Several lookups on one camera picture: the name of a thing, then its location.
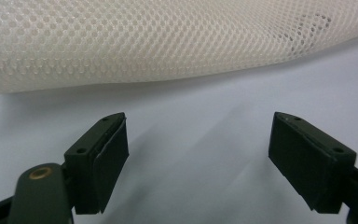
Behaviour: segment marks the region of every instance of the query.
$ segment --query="brass grommet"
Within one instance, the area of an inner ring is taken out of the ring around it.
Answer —
[[[45,178],[46,176],[51,175],[53,171],[51,170],[50,167],[40,167],[37,170],[34,170],[30,173],[30,179],[36,180],[36,179],[42,179]]]

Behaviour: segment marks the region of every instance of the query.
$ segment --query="small hole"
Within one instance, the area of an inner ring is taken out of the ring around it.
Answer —
[[[76,152],[78,153],[78,154],[82,154],[82,153],[85,153],[87,150],[85,149],[85,148],[80,148],[80,149],[78,149]]]
[[[343,153],[343,152],[344,152],[344,149],[339,148],[339,147],[336,147],[336,148],[334,148],[333,150],[334,150],[335,152],[337,152],[337,153]]]

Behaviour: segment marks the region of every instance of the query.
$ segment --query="white mesh fabric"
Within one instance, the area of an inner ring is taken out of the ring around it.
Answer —
[[[358,0],[0,0],[0,93],[196,77],[358,36]]]

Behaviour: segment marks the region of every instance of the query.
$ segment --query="white backdrop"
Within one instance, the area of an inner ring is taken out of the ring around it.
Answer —
[[[216,76],[0,95],[0,200],[23,171],[62,163],[93,123],[121,111],[130,156],[105,213],[76,223],[345,223],[346,206],[311,212],[268,147],[282,111],[358,152],[358,39]]]

